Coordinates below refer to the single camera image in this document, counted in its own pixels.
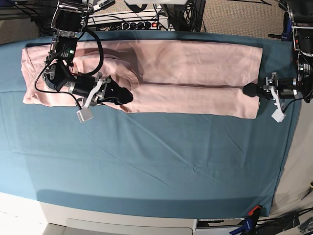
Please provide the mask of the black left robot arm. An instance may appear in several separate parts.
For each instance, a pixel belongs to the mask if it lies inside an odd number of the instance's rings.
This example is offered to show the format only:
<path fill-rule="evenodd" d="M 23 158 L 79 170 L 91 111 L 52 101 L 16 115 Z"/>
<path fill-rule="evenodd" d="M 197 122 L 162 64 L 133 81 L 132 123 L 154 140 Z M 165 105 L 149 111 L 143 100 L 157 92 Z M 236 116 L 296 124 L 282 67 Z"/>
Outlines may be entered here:
<path fill-rule="evenodd" d="M 291 61 L 296 70 L 295 78 L 270 78 L 257 84 L 249 83 L 243 93 L 273 99 L 273 87 L 280 99 L 302 99 L 310 103 L 313 99 L 313 2 L 311 0 L 279 0 L 278 5 L 285 11 L 284 30 L 281 41 L 291 42 Z"/>

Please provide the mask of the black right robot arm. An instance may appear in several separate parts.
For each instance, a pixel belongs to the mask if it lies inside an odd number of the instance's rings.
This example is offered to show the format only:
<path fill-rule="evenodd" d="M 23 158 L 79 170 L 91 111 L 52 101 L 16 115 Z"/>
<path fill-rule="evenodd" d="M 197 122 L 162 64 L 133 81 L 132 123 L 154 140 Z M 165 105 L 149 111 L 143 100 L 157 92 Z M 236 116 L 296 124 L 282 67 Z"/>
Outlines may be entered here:
<path fill-rule="evenodd" d="M 89 106 L 104 102 L 124 105 L 133 101 L 132 93 L 120 87 L 111 76 L 103 77 L 100 72 L 104 62 L 104 52 L 99 37 L 87 27 L 89 16 L 94 12 L 91 0 L 60 0 L 54 13 L 51 28 L 53 34 L 45 67 L 40 72 L 49 94 L 65 93 L 70 95 L 80 111 Z M 99 63 L 91 72 L 73 73 L 73 59 L 79 39 L 88 33 L 97 43 Z"/>

